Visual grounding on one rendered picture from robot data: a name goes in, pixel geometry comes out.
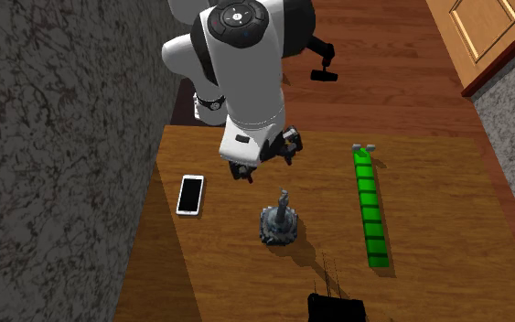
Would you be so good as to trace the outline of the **grey figure on square base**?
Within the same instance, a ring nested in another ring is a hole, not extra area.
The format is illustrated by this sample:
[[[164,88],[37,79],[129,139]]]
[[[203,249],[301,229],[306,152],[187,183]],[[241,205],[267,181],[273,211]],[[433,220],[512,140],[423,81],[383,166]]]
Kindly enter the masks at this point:
[[[259,237],[262,243],[285,246],[296,240],[298,215],[288,203],[288,191],[281,189],[278,205],[263,208],[259,224]]]

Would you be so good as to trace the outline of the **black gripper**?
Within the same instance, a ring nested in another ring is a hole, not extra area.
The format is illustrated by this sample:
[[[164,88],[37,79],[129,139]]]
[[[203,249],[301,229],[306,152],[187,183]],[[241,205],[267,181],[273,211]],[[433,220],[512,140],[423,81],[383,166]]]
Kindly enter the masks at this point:
[[[297,129],[290,125],[284,133],[280,132],[272,142],[266,140],[260,152],[260,161],[265,162],[276,156],[283,156],[287,165],[292,165],[292,159],[297,152],[303,149],[300,133]],[[252,172],[255,170],[253,166],[246,166],[230,161],[229,167],[231,174],[235,180],[246,179],[250,184],[252,180]]]

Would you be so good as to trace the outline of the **dark robot stand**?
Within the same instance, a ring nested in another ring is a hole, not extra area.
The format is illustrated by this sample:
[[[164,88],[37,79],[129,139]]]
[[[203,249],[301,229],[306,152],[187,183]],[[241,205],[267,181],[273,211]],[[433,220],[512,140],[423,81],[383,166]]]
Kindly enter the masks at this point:
[[[179,83],[171,125],[202,126],[203,123],[194,116],[195,89],[190,79],[185,78]]]

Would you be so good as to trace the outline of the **white smartphone with black screen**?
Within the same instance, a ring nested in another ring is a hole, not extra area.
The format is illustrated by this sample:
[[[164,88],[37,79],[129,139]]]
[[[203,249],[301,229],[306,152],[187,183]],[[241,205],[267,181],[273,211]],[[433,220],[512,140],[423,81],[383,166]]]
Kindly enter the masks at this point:
[[[205,177],[202,175],[184,175],[182,177],[176,208],[178,216],[199,215],[204,183]]]

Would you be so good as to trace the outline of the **wooden table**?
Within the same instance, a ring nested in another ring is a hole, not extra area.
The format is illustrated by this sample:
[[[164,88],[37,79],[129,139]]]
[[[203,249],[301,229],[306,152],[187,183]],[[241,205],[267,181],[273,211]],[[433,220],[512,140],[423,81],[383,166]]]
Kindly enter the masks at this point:
[[[361,299],[370,322],[515,322],[515,241],[473,141],[305,131],[291,166],[235,180],[215,127],[167,126],[113,322],[306,322],[307,296]],[[390,266],[368,265],[353,144],[371,152]],[[205,177],[178,216],[184,175]],[[266,245],[281,189],[297,238]]]

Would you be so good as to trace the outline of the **green segmented bar, grey end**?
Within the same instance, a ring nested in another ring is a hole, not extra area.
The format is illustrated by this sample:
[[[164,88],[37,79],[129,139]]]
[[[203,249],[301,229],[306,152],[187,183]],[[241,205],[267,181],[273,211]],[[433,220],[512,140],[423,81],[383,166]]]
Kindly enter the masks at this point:
[[[375,145],[353,144],[351,150],[368,265],[371,268],[389,267],[390,258],[385,241],[376,175],[370,154],[375,150]]]

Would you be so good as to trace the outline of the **black box with thin spikes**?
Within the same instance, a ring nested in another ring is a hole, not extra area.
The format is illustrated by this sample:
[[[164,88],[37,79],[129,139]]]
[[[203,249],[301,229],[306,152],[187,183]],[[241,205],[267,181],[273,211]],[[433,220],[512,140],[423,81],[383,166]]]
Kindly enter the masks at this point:
[[[326,257],[324,253],[322,253],[322,256],[327,294],[320,295],[317,291],[314,291],[307,297],[307,322],[368,322],[363,301],[343,298],[338,279],[338,297],[331,295]]]

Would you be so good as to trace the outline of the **light wooden panelled door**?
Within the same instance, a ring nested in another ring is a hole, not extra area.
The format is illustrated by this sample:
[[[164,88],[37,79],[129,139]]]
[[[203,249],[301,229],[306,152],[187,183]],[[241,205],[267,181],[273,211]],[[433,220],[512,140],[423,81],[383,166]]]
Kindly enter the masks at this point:
[[[515,57],[515,0],[426,0],[471,97]]]

